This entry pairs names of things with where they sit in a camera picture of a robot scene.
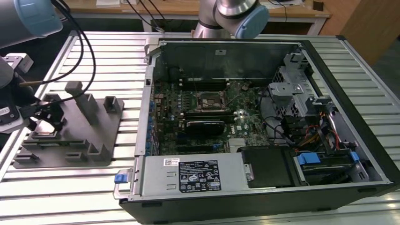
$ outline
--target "red wire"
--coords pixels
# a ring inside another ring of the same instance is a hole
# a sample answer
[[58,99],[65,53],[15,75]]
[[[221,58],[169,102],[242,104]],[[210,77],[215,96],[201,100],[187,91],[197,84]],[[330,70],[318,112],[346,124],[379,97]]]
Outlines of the red wire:
[[306,130],[305,130],[305,138],[307,137],[307,131],[309,131],[309,129],[310,128],[314,128],[314,127],[318,127],[318,125],[310,125],[310,126],[307,126],[307,128],[306,128]]

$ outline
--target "aluminum extrusion table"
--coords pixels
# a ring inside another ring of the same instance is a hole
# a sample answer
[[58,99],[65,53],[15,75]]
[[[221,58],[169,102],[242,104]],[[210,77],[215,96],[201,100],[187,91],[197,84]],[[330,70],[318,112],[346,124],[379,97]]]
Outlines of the aluminum extrusion table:
[[[114,161],[106,167],[14,169],[11,159],[27,130],[14,132],[0,153],[0,224],[133,225],[134,219],[113,199],[113,175],[133,165],[133,149],[139,113],[145,63],[143,41],[150,37],[189,38],[187,33],[86,32],[97,58],[97,75],[87,93],[95,98],[114,95],[123,99]],[[338,80],[358,112],[400,166],[400,102],[346,41],[335,37],[261,35],[266,39],[307,39]],[[46,79],[66,72],[79,55],[77,37],[67,37]],[[43,93],[61,98],[67,80],[90,78],[90,53],[74,73],[59,82],[41,86]],[[337,210],[191,222],[186,224],[398,224],[400,193],[355,201]]]

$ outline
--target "blue latch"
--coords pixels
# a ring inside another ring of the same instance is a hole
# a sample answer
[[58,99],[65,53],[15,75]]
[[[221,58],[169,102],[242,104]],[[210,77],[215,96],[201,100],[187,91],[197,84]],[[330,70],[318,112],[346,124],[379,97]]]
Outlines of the blue latch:
[[299,165],[319,163],[319,157],[314,152],[301,153],[297,156],[297,160]]
[[127,183],[127,175],[126,174],[117,174],[117,175],[114,175],[113,183],[115,183],[115,184],[125,184],[125,183]]
[[219,146],[221,146],[221,144],[213,144],[211,145],[211,150],[215,150]]
[[359,161],[359,157],[354,151],[350,152],[350,157],[351,157],[351,160],[354,160],[354,163]]
[[150,102],[149,102],[149,109],[150,109],[150,110],[154,108],[154,105],[155,105],[154,102],[150,101]]

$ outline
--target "power supply label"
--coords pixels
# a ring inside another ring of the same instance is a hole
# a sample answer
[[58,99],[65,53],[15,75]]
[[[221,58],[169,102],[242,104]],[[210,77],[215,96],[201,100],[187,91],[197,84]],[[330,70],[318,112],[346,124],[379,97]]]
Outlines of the power supply label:
[[179,162],[179,192],[219,191],[217,160]]

